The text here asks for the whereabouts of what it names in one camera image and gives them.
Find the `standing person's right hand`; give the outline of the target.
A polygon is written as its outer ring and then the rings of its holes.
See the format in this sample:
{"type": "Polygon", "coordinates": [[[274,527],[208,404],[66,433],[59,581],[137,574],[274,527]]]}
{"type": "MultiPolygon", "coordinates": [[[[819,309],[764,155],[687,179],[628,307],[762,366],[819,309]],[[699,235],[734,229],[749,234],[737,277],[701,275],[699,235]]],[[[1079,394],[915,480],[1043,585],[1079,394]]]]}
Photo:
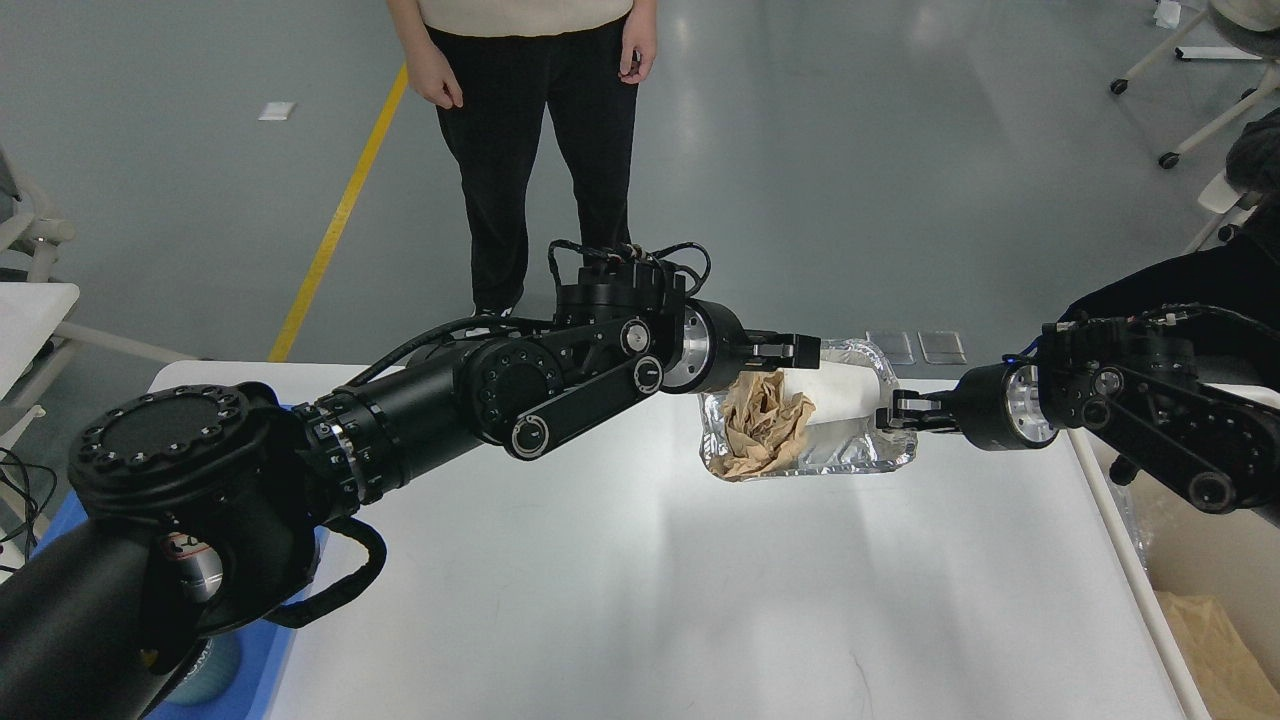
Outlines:
{"type": "Polygon", "coordinates": [[[404,50],[404,60],[410,86],[419,96],[442,110],[465,105],[462,88],[448,59],[430,40],[411,44],[404,50]]]}

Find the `standing person's left hand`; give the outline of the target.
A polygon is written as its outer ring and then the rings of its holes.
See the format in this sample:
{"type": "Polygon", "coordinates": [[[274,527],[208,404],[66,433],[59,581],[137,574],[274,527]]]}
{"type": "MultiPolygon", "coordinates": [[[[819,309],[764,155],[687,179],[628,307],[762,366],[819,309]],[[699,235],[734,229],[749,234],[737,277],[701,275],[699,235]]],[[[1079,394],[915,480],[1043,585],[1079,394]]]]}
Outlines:
{"type": "Polygon", "coordinates": [[[650,8],[632,10],[623,26],[620,81],[625,85],[640,85],[652,73],[657,54],[657,14],[650,8]]]}

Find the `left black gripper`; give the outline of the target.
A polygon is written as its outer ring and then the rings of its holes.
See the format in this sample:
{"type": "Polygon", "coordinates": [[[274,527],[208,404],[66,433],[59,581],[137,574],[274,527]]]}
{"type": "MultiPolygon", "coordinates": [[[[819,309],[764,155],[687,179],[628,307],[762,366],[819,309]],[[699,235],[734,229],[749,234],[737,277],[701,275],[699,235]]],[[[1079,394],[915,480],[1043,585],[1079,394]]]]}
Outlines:
{"type": "Polygon", "coordinates": [[[676,340],[677,354],[660,384],[669,395],[721,392],[740,373],[820,366],[820,338],[799,333],[748,333],[735,313],[709,301],[685,304],[676,340]]]}

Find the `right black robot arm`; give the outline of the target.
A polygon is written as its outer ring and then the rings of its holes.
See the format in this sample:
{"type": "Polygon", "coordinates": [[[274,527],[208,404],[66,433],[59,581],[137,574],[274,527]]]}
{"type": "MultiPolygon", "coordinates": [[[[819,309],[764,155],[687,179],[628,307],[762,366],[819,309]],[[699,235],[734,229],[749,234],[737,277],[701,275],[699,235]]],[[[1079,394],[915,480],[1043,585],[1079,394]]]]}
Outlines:
{"type": "Polygon", "coordinates": [[[876,425],[959,433],[986,451],[1043,448],[1083,428],[1116,451],[1115,484],[1144,471],[1202,512],[1276,524],[1277,410],[1199,382],[1192,342],[1171,334],[1198,316],[1277,342],[1275,329],[1204,304],[1047,323],[1033,354],[972,369],[952,389],[896,389],[876,425]]]}

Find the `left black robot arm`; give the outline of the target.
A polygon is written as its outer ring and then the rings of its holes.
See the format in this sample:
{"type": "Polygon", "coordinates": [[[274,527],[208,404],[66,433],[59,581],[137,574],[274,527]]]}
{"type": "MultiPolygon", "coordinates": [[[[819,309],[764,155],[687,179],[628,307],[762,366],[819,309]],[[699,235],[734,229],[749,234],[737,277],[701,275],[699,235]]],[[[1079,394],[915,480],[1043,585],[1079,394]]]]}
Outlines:
{"type": "Polygon", "coordinates": [[[819,365],[817,337],[699,300],[669,249],[564,249],[548,322],[442,324],[293,407],[187,384],[95,418],[68,461],[84,523],[3,583],[3,716],[140,719],[212,638],[351,602],[387,559],[357,511],[481,445],[531,461],[659,392],[819,365]]]}

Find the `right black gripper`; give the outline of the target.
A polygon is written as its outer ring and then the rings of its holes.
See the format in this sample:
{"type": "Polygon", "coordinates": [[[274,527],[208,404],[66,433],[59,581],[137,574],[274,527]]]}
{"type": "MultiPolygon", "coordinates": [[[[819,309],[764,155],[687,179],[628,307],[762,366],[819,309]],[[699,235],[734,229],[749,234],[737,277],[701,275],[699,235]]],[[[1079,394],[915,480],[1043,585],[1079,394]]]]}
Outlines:
{"type": "Polygon", "coordinates": [[[1033,364],[980,366],[965,373],[954,391],[895,389],[891,414],[877,414],[876,427],[961,433],[984,451],[1039,450],[1059,433],[1042,411],[1039,395],[1039,372],[1033,364]]]}

